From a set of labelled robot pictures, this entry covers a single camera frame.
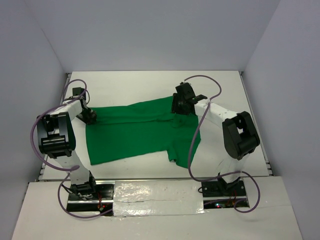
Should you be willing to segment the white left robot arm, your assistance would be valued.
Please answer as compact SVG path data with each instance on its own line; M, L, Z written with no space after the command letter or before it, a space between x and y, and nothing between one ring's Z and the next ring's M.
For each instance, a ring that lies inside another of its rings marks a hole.
M68 173L70 187L66 190L81 199L89 200L97 192L96 181L76 153L76 137L72 126L75 118L86 125L96 122L96 112L88 108L83 97L68 98L61 106L39 115L33 129L37 130L39 151L59 164L55 166L46 163L47 166Z

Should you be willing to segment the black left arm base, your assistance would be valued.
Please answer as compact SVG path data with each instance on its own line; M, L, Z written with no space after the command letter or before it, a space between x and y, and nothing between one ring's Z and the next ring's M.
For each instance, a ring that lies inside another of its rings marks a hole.
M70 213L93 212L113 215L114 184L100 183L96 185L96 192L89 198L69 194L66 210Z

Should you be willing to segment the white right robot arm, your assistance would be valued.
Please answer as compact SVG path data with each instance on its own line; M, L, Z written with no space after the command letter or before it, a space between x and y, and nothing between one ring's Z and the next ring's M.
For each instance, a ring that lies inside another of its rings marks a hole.
M174 93L171 111L175 114L191 114L201 117L188 150L188 173L197 182L218 181L220 191L223 192L235 187L240 181L246 159L260 145L260 138L250 113L247 111L237 113L212 103L210 100L206 103L200 103L200 100L204 99L206 99L204 95L186 99L181 93ZM192 173L191 156L200 132L200 126L204 120L221 128L227 158L222 160L221 169L217 176L200 179Z

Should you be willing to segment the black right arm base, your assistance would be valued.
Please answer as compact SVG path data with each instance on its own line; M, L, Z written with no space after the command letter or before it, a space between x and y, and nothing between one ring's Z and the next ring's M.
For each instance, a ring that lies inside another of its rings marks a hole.
M203 197L204 209L248 208L244 181L238 177L232 183L223 178L201 183L198 192Z

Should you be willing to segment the green t-shirt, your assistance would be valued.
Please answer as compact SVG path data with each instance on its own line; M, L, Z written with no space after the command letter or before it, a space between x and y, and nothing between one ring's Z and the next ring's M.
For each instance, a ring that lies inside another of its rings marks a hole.
M95 107L95 124L85 127L91 165L165 151L169 161L187 168L198 117L171 113L167 96L126 106ZM191 161L201 142L197 135Z

